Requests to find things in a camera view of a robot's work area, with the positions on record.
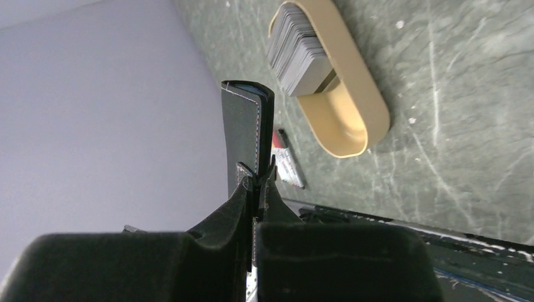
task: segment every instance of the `gray marble surface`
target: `gray marble surface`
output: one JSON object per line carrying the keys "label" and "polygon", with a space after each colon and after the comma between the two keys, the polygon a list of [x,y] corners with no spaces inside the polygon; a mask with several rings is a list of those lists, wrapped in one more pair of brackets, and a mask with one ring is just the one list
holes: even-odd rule
{"label": "gray marble surface", "polygon": [[335,159],[265,58],[282,0],[176,0],[215,80],[276,93],[308,186],[286,198],[534,244],[534,1],[337,0],[392,116]]}

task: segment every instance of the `stitched edge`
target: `stitched edge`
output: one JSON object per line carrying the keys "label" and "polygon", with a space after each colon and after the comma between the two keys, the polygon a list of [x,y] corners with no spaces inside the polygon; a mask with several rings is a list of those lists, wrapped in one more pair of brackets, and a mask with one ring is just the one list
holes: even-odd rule
{"label": "stitched edge", "polygon": [[257,110],[257,115],[256,115],[256,156],[254,158],[254,170],[256,173],[258,173],[258,145],[259,145],[259,104],[258,102],[256,102],[255,100],[253,99],[249,99],[247,98],[246,96],[243,96],[239,93],[236,93],[234,91],[230,91],[228,90],[228,85],[226,85],[226,88],[221,88],[222,90],[225,90],[233,95],[236,95],[236,96],[240,96],[244,99],[247,99],[248,101],[256,104],[256,110]]}

